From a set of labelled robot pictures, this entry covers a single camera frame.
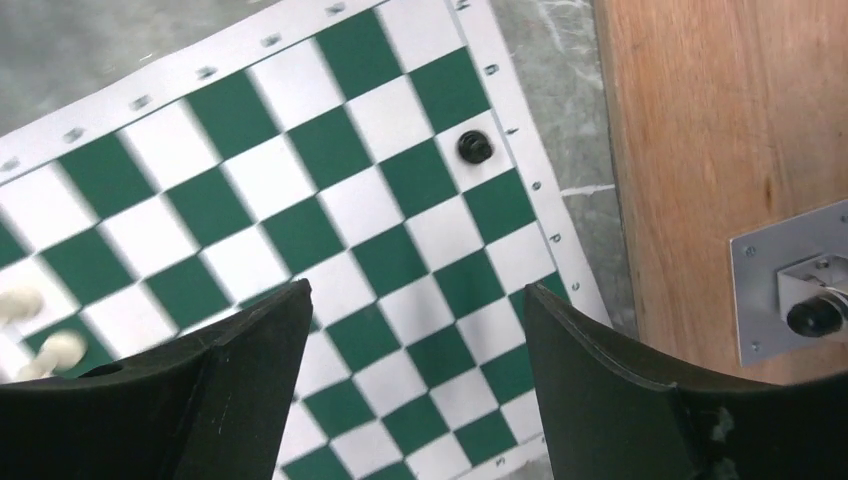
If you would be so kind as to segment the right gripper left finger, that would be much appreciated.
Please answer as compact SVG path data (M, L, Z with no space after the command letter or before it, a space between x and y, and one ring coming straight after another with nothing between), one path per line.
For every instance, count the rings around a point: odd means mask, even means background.
M1 388L5 479L269 479L313 319L305 279L77 378Z

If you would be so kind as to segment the black pawn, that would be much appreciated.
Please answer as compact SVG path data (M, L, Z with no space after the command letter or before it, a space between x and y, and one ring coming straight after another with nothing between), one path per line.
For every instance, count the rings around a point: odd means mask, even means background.
M484 132L469 130L458 138L456 151L466 163L479 165L493 156L494 146Z

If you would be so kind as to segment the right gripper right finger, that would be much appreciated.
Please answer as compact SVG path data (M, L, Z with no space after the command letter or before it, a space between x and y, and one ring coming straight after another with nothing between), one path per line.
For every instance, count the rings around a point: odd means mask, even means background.
M847 377L773 385L620 334L546 286L526 343L557 479L843 479Z

